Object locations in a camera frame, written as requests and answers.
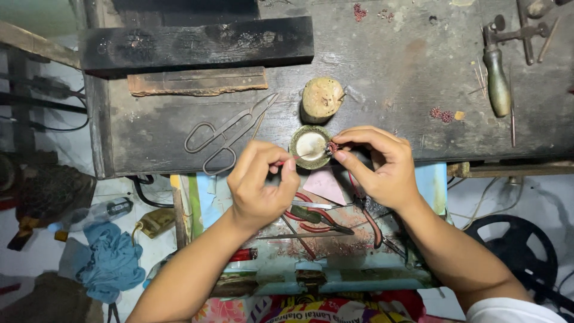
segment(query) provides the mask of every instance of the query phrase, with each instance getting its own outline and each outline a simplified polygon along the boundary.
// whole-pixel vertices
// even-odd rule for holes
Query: black wooden block
[[[310,16],[199,27],[97,28],[80,36],[82,69],[99,77],[306,64],[314,55]]]

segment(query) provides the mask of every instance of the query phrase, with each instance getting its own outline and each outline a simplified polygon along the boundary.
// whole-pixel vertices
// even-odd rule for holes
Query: green ceramic bowl
[[[291,137],[289,152],[302,156],[295,160],[299,167],[316,170],[325,166],[331,159],[325,150],[329,141],[331,141],[331,135],[322,126],[304,125]]]

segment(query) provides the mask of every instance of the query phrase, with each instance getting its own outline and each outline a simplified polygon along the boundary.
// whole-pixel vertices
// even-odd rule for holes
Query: red handled pliers
[[[298,198],[300,198],[300,199],[302,199],[302,200],[305,201],[305,202],[310,202],[310,203],[313,202],[313,201],[311,201],[311,199],[310,199],[309,197],[307,197],[307,196],[304,195],[303,193],[296,192],[296,193],[295,193],[295,196],[298,197]],[[313,232],[313,233],[327,232],[327,231],[334,230],[334,231],[337,231],[337,232],[340,232],[340,233],[348,234],[348,235],[350,235],[350,236],[352,236],[353,234],[355,234],[355,232],[354,232],[352,229],[350,229],[350,228],[348,228],[348,227],[346,227],[346,226],[342,226],[342,225],[338,224],[337,222],[335,222],[335,220],[333,220],[333,218],[332,218],[327,212],[325,212],[325,210],[323,210],[323,209],[318,209],[318,208],[316,208],[316,207],[308,207],[308,208],[307,208],[307,211],[317,212],[317,213],[321,214],[321,222],[327,224],[328,227],[325,227],[325,228],[313,228],[313,227],[311,227],[311,226],[308,226],[308,225],[305,224],[305,223],[299,223],[299,227],[301,227],[301,229],[303,229],[303,230],[306,230],[306,231],[309,231],[309,232]],[[291,218],[291,219],[293,219],[293,220],[295,220],[295,221],[300,221],[300,222],[305,221],[304,219],[302,219],[302,218],[300,218],[300,217],[296,217],[295,215],[293,215],[293,213],[291,213],[291,212],[289,212],[289,211],[285,211],[285,215],[286,215],[288,218]]]

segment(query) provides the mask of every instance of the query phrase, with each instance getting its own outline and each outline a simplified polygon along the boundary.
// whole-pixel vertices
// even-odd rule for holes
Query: green tool handle
[[[488,97],[497,117],[510,114],[510,87],[502,69],[502,52],[498,46],[484,49],[484,65],[488,71]]]

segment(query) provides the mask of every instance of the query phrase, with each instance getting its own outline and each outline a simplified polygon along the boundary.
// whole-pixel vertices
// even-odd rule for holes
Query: person's right hand
[[[398,212],[421,199],[414,179],[414,161],[407,139],[373,126],[358,126],[341,131],[331,139],[335,144],[363,144],[371,150],[373,172],[348,150],[335,152],[334,157],[359,181],[375,202]]]

